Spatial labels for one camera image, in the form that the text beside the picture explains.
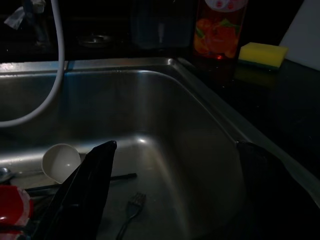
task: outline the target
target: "metal fork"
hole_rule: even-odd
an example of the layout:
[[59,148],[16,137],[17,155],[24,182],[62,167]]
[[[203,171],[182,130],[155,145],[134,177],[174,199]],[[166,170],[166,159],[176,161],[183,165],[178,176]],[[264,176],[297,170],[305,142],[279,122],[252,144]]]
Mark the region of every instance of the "metal fork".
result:
[[116,236],[116,240],[121,240],[124,237],[129,223],[132,219],[134,219],[141,213],[142,209],[144,208],[145,202],[146,195],[141,192],[137,192],[133,197],[130,198],[125,209],[126,220],[122,225],[118,235]]

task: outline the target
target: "red container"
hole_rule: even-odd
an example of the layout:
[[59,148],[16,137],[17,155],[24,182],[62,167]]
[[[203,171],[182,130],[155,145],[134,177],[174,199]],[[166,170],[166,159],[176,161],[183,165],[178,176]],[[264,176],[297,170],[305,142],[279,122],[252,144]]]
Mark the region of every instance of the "red container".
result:
[[195,55],[233,59],[248,0],[199,0],[193,40]]

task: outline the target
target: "white hose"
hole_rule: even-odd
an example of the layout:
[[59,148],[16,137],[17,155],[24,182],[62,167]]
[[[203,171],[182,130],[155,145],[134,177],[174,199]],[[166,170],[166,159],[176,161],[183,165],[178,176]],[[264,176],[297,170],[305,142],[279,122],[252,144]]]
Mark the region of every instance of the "white hose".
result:
[[56,37],[58,40],[58,70],[55,76],[52,89],[49,95],[43,101],[43,103],[41,103],[41,105],[38,106],[35,110],[17,119],[13,119],[9,121],[0,121],[0,128],[17,126],[35,118],[49,106],[49,104],[52,102],[52,100],[54,99],[54,97],[56,96],[59,90],[60,84],[64,77],[64,70],[65,70],[65,43],[64,43],[64,33],[62,29],[62,24],[61,24],[58,0],[51,0],[51,5],[52,5],[52,11],[53,11],[55,30],[56,30]]

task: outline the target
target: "sink basin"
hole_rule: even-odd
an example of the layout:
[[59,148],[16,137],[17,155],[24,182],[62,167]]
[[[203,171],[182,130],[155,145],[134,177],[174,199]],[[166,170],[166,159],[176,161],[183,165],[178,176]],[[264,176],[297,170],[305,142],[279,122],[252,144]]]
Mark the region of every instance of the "sink basin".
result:
[[[2,64],[0,120],[35,109],[48,95],[56,67],[52,62]],[[200,238],[225,225],[246,197],[235,140],[251,140],[256,129],[239,130],[233,122],[248,123],[237,113],[226,117],[227,110],[173,59],[70,62],[59,95],[41,116],[0,129],[0,167],[39,170],[52,145],[70,144],[83,157],[116,140],[112,175],[137,173],[138,178],[110,184],[97,239],[115,238],[127,201],[137,191],[147,202],[129,226],[128,239]],[[42,174],[12,183],[52,184]]]

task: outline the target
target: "yellow sponge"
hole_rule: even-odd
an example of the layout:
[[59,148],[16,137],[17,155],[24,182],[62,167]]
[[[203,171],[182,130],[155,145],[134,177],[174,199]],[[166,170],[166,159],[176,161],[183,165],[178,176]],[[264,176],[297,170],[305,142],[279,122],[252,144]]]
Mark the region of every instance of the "yellow sponge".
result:
[[279,68],[288,51],[284,46],[250,42],[240,49],[239,60],[267,68]]

